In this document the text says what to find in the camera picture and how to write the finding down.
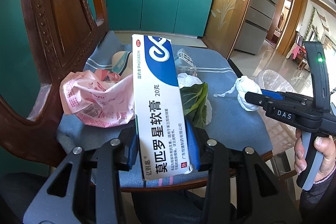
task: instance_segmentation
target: gray refrigerator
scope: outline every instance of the gray refrigerator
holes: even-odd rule
[[[278,0],[251,0],[236,50],[258,54],[271,25]]]

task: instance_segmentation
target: chair backrest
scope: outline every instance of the chair backrest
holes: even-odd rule
[[[24,118],[0,96],[0,145],[26,160],[57,166],[65,152],[55,139],[63,115],[59,86],[81,71],[108,32],[105,0],[21,0],[31,53],[41,83],[35,105]]]

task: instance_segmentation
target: human hand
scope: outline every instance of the human hand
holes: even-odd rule
[[[303,157],[305,155],[305,149],[302,144],[301,130],[299,129],[296,130],[296,138],[297,140],[294,146],[294,168],[296,172],[300,174],[307,168],[307,162]],[[317,137],[314,142],[314,147],[317,151],[321,152],[324,155],[321,167],[314,180],[316,182],[323,180],[333,171],[335,167],[336,148],[331,136],[329,138]]]

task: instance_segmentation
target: device handle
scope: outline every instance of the device handle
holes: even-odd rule
[[[296,184],[303,190],[310,190],[314,184],[315,177],[321,167],[323,154],[314,147],[316,137],[328,137],[322,132],[310,133],[302,131],[302,144],[304,147],[304,158],[307,162],[307,168],[300,173],[296,179]]]

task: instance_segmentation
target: green leaf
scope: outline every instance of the green leaf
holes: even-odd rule
[[[194,126],[204,128],[206,120],[205,101],[208,94],[208,84],[193,85],[180,89],[183,113],[188,115]]]

